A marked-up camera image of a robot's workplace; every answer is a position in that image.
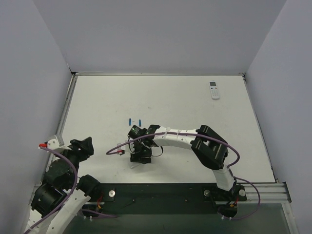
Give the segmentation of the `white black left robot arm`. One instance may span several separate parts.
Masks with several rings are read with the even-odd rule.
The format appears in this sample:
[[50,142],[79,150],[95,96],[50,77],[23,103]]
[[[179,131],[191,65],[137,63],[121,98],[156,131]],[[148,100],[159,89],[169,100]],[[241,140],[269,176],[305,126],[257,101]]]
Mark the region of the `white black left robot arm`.
[[26,234],[61,234],[82,206],[101,196],[100,182],[90,175],[78,177],[79,164],[94,154],[92,138],[72,139],[65,146],[57,135],[39,145],[57,157],[43,175],[35,190],[31,210],[41,215],[38,221],[29,220]]

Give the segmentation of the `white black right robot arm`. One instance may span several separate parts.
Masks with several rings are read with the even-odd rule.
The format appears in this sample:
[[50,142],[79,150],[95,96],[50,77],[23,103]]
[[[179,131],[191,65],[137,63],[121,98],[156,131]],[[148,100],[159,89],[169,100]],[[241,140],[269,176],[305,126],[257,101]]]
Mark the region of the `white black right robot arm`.
[[140,128],[133,125],[128,133],[130,161],[147,164],[152,162],[152,148],[177,147],[191,150],[200,163],[213,171],[217,188],[234,193],[236,179],[225,158],[228,156],[228,143],[207,125],[198,129],[178,130],[160,125]]

